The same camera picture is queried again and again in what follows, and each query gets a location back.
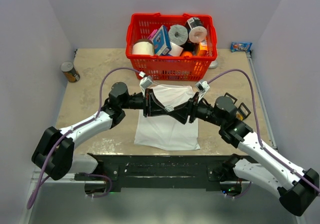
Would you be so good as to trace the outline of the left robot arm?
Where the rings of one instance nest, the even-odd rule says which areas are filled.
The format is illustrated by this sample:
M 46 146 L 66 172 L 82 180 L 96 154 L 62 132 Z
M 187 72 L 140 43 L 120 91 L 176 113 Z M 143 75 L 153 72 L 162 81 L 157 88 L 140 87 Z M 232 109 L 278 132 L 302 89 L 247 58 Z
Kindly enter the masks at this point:
M 108 96 L 93 116 L 69 127 L 49 127 L 44 131 L 31 158 L 42 174 L 59 180 L 69 173 L 85 172 L 92 180 L 98 180 L 104 168 L 89 154 L 75 155 L 78 146 L 116 127 L 124 119 L 125 109 L 142 109 L 146 117 L 168 115 L 174 110 L 162 104 L 149 87 L 130 95 L 127 85 L 117 82 Z

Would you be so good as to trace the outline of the white shirt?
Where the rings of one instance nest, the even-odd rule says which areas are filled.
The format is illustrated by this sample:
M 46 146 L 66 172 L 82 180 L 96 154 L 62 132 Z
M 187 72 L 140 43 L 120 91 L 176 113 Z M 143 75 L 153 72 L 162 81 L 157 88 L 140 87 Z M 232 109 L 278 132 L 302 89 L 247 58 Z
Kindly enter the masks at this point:
M 157 85 L 152 87 L 156 98 L 168 107 L 176 107 L 194 96 L 191 86 Z M 170 116 L 144 117 L 139 112 L 135 145 L 156 147 L 166 151 L 199 150 L 198 121 L 181 124 Z

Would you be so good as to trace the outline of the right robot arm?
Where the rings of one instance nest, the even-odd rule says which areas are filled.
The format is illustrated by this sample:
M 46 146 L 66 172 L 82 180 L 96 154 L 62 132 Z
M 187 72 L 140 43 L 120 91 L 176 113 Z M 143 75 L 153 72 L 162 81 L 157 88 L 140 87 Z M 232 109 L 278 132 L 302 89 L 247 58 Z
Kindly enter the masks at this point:
M 214 106 L 200 103 L 194 97 L 165 110 L 181 123 L 198 118 L 219 126 L 218 133 L 226 143 L 258 162 L 257 170 L 243 159 L 225 165 L 222 172 L 226 179 L 240 177 L 258 184 L 273 192 L 282 206 L 296 216 L 302 216 L 319 195 L 319 174 L 312 168 L 305 170 L 294 164 L 263 142 L 257 132 L 237 119 L 237 108 L 230 97 L 218 97 Z

